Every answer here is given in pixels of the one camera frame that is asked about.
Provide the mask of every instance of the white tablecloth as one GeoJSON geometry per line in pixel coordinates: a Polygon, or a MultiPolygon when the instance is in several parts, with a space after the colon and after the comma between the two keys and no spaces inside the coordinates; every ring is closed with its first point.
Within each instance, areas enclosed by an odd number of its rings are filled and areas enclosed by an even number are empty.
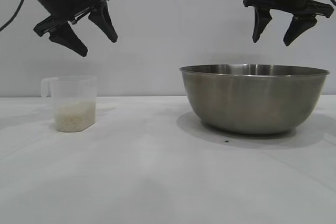
{"type": "Polygon", "coordinates": [[[186,97],[99,98],[60,133],[49,102],[0,99],[1,224],[336,223],[336,96],[273,138],[203,126],[186,97]]]}

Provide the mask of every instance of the white wall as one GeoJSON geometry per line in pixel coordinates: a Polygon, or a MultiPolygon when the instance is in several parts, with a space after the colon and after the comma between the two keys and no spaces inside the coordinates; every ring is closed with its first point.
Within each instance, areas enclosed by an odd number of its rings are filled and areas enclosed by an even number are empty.
{"type": "MultiPolygon", "coordinates": [[[[0,24],[18,2],[0,0],[0,24]]],[[[0,33],[0,96],[39,95],[42,78],[63,75],[97,75],[100,95],[177,95],[184,93],[179,67],[185,65],[336,67],[336,14],[319,17],[315,28],[287,48],[282,39],[291,15],[273,11],[273,21],[254,44],[254,10],[245,8],[243,0],[112,0],[109,8],[118,43],[110,43],[83,19],[74,27],[89,48],[83,59],[33,32],[48,13],[36,0],[26,0],[15,22],[0,33]]],[[[336,93],[335,77],[336,71],[325,93],[336,93]]]]}

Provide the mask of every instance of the metal mixing bowl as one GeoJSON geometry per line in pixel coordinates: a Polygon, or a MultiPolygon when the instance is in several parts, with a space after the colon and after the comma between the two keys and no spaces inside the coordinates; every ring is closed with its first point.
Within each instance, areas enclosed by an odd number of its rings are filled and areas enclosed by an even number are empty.
{"type": "Polygon", "coordinates": [[[296,128],[313,111],[328,71],[276,65],[180,69],[194,112],[207,124],[244,134],[296,128]]]}

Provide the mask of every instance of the translucent cup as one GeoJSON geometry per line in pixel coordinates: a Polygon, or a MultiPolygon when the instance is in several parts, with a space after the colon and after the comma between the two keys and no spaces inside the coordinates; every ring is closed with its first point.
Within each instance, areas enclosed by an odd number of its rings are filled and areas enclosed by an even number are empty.
{"type": "Polygon", "coordinates": [[[41,82],[41,96],[51,89],[56,130],[80,132],[96,122],[97,77],[65,76],[41,82]]]}

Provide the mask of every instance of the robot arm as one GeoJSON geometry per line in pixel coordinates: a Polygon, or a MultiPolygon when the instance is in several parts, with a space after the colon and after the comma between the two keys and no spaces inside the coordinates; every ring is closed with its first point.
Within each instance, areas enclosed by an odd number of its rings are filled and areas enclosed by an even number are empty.
{"type": "Polygon", "coordinates": [[[297,37],[317,23],[316,16],[329,18],[334,9],[329,4],[313,0],[244,0],[245,7],[253,6],[255,9],[255,27],[253,41],[257,42],[261,33],[272,20],[271,9],[292,13],[293,19],[283,41],[289,46],[297,37]]]}
{"type": "Polygon", "coordinates": [[[87,55],[88,49],[77,37],[68,22],[76,24],[89,15],[89,20],[95,23],[112,41],[116,42],[118,35],[112,25],[108,0],[38,0],[51,14],[37,24],[34,31],[41,37],[50,33],[52,42],[61,44],[81,56],[87,55]]]}

